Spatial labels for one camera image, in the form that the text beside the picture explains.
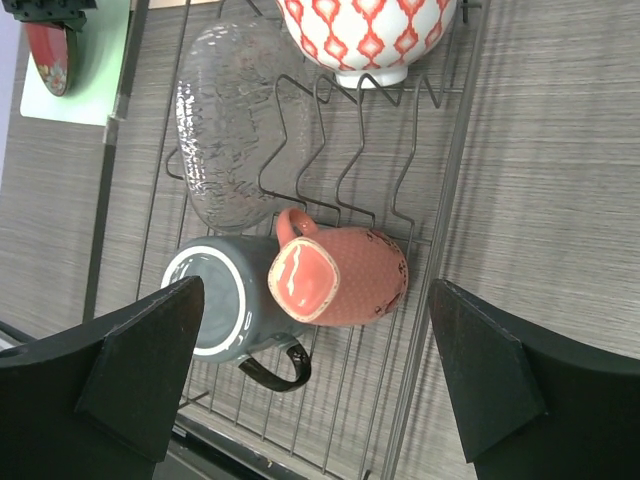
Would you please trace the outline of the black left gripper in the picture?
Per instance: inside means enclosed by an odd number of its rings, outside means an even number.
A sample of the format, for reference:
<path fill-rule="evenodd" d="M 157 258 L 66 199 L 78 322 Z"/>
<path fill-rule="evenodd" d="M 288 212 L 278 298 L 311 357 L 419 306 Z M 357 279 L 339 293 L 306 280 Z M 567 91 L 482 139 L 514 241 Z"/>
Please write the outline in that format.
<path fill-rule="evenodd" d="M 80 32 L 86 12 L 98 8 L 96 0 L 2 0 L 4 11 L 19 22 L 68 28 Z"/>

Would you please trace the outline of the clear textured glass bowl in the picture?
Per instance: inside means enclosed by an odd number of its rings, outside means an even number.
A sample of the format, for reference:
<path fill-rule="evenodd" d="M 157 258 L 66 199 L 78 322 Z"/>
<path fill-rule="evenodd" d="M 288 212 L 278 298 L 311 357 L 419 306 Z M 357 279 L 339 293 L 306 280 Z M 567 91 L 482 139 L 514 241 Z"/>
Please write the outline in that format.
<path fill-rule="evenodd" d="M 308 84 L 274 20 L 220 20 L 195 37 L 175 118 L 190 200 L 212 230 L 241 232 L 287 205 L 312 146 Z"/>

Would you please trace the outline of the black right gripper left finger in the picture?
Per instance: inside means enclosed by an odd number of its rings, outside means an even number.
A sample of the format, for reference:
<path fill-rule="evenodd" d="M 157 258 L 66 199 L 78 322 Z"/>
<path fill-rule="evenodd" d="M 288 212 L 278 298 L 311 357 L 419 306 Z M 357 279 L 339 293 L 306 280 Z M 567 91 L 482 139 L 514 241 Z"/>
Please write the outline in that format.
<path fill-rule="evenodd" d="M 204 310 L 197 276 L 1 353 L 4 479 L 150 479 Z"/>

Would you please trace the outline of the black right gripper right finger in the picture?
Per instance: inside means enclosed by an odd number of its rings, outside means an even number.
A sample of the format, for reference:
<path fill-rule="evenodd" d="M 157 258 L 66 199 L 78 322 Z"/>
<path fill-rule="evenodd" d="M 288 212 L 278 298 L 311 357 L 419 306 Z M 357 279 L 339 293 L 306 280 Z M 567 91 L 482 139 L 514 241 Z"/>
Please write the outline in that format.
<path fill-rule="evenodd" d="M 480 479 L 636 479 L 639 362 L 434 280 L 431 324 Z"/>

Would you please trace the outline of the red floral plate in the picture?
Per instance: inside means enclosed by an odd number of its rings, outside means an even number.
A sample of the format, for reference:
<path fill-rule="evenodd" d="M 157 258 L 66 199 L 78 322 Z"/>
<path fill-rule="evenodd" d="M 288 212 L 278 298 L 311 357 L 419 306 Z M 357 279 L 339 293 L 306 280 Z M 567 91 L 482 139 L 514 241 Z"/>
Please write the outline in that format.
<path fill-rule="evenodd" d="M 76 76 L 76 33 L 58 23 L 27 23 L 25 30 L 40 79 L 53 96 L 63 97 L 71 90 Z"/>

